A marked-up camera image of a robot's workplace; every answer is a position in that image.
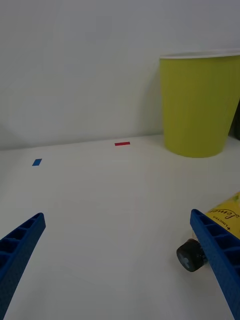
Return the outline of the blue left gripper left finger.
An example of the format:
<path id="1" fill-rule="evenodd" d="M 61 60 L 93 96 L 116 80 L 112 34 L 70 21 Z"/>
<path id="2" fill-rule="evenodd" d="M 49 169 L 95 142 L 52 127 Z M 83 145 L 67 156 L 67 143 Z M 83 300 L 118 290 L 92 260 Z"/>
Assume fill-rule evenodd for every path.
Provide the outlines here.
<path id="1" fill-rule="evenodd" d="M 37 213 L 0 240 L 0 319 L 4 319 L 30 257 L 46 228 Z"/>

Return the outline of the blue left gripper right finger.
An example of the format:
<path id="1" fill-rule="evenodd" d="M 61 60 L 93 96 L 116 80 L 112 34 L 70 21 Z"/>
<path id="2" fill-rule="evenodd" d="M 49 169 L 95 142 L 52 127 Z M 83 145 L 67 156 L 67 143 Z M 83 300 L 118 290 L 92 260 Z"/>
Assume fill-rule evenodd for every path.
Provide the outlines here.
<path id="1" fill-rule="evenodd" d="M 240 319 L 240 240 L 196 209 L 191 211 L 190 225 L 234 319 Z"/>

